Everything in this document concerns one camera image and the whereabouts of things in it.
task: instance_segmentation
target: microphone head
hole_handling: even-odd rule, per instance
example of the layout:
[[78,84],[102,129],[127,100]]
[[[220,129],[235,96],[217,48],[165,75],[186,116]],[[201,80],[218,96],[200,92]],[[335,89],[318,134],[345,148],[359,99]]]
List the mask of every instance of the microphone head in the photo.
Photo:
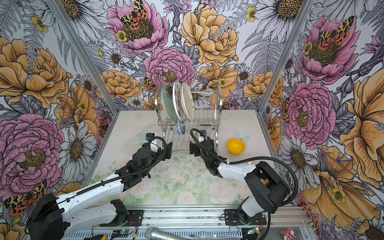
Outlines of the microphone head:
[[149,228],[147,228],[147,230],[146,230],[145,233],[144,233],[144,237],[145,237],[146,239],[150,239],[150,238],[151,238],[151,234],[152,234],[152,232],[153,232],[154,229],[155,229],[154,227],[149,227]]

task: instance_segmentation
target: pink figurine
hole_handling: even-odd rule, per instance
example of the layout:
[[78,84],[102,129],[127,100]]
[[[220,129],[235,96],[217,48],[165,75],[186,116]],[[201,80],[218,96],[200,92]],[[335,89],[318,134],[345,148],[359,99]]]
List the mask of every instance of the pink figurine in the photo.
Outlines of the pink figurine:
[[295,233],[291,229],[281,231],[281,233],[283,235],[284,240],[293,240],[293,238],[297,236],[297,233]]

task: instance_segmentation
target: silver microphone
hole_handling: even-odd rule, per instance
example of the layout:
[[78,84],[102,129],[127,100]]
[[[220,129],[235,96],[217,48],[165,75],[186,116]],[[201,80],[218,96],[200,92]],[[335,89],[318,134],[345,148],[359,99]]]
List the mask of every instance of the silver microphone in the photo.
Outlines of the silver microphone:
[[149,240],[187,240],[186,238],[165,233],[154,227],[149,227],[146,230],[144,237]]

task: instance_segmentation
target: yellow bowl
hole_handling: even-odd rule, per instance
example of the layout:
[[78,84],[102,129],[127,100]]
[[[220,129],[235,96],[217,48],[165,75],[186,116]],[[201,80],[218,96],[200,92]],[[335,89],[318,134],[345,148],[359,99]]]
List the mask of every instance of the yellow bowl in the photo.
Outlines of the yellow bowl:
[[245,144],[243,141],[233,138],[228,141],[227,148],[233,154],[241,154],[245,151]]

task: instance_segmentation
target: metal wire rack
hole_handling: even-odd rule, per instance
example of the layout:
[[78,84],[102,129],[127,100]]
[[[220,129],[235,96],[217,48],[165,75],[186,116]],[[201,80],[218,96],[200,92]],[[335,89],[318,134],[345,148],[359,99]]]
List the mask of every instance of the metal wire rack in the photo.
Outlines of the metal wire rack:
[[[184,119],[184,124],[171,120],[162,111],[160,100],[161,87],[157,87],[155,95],[155,109],[158,117],[158,124],[163,131],[163,138],[166,142],[173,142],[172,152],[189,152],[189,141],[194,142],[190,136],[189,131],[192,128],[199,130],[206,130],[207,136],[213,139],[215,143],[215,150],[218,147],[218,128],[220,124],[221,111],[223,107],[223,97],[221,94],[221,87],[215,89],[206,89],[204,91],[192,91],[195,97],[207,97],[209,99],[216,99],[215,105],[199,105],[202,101],[195,101],[195,120]],[[175,126],[185,126],[185,134],[180,134],[176,131]]]

